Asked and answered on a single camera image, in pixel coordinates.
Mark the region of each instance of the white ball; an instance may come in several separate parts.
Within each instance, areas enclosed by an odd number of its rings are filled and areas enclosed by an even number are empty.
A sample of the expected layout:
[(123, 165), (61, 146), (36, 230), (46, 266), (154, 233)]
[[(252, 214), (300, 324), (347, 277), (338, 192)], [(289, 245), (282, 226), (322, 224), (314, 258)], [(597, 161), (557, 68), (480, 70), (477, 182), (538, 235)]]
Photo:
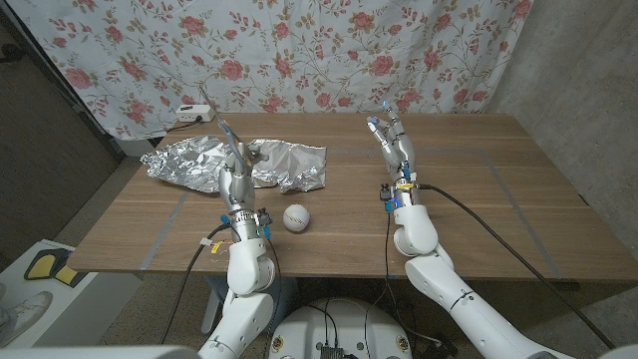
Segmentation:
[(310, 213), (301, 204), (291, 204), (283, 212), (283, 225), (292, 231), (302, 231), (310, 221)]

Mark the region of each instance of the white robot body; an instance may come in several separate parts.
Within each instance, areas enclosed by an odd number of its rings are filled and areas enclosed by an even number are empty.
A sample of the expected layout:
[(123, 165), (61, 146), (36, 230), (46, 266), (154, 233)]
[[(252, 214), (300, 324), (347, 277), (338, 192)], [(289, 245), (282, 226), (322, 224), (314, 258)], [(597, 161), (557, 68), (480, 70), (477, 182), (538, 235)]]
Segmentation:
[[(326, 299), (319, 300), (313, 306), (324, 309)], [(370, 307), (357, 299), (332, 298), (328, 302), (327, 312), (337, 324), (339, 348), (344, 354), (354, 354), (357, 358), (411, 359), (412, 351), (406, 332), (390, 315), (373, 306)], [(326, 321), (328, 325), (328, 344), (335, 347), (335, 330), (330, 318), (311, 307), (301, 307), (288, 315), (277, 326), (269, 348), (270, 359), (316, 358), (321, 355), (321, 347), (326, 343)], [(280, 340), (281, 347), (276, 350), (273, 342)]]

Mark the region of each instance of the curtain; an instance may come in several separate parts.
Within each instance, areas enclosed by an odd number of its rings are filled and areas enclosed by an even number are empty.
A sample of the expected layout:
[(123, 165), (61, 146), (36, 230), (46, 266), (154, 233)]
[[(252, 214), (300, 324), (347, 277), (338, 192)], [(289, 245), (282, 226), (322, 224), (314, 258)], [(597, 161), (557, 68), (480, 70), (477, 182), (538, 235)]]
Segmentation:
[(530, 0), (8, 0), (101, 126), (220, 112), (482, 111)]

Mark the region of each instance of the aluminum foil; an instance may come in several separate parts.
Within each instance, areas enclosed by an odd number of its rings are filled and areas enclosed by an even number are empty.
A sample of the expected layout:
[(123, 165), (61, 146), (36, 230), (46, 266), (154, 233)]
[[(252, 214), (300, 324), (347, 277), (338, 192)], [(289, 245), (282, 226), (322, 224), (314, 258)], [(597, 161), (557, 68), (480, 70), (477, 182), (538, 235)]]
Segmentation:
[[(278, 140), (255, 140), (267, 161), (254, 165), (255, 187), (279, 184), (282, 193), (292, 189), (308, 191), (326, 182), (326, 148), (290, 144)], [(148, 153), (140, 161), (149, 166), (155, 179), (185, 185), (207, 193), (219, 191), (219, 169), (230, 148), (215, 136), (187, 139)]]

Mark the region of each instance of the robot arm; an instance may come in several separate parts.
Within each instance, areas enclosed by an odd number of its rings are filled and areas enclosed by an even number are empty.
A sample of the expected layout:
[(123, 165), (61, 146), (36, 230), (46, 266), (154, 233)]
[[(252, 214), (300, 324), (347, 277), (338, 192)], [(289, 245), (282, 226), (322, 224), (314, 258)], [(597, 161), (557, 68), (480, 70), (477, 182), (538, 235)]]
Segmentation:
[(485, 358), (569, 358), (527, 339), (455, 273), (452, 259), (439, 244), (428, 211), (419, 200), (412, 143), (401, 120), (385, 102), (384, 108), (391, 124), (369, 118), (368, 128), (381, 144), (394, 182), (391, 187), (382, 187), (381, 196), (392, 204), (395, 223), (402, 226), (395, 232), (395, 246), (415, 257), (406, 263), (410, 282), (452, 315)]
[(256, 293), (270, 286), (274, 279), (274, 264), (265, 255), (265, 240), (260, 235), (265, 234), (263, 227), (272, 221), (265, 208), (254, 212), (251, 175), (252, 165), (261, 159), (258, 149), (249, 148), (223, 120), (219, 120), (219, 126), (231, 149), (226, 165), (219, 171), (219, 193), (228, 209), (234, 244), (228, 250), (229, 289), (223, 303), (223, 316), (199, 355), (236, 359), (272, 317), (272, 297)]

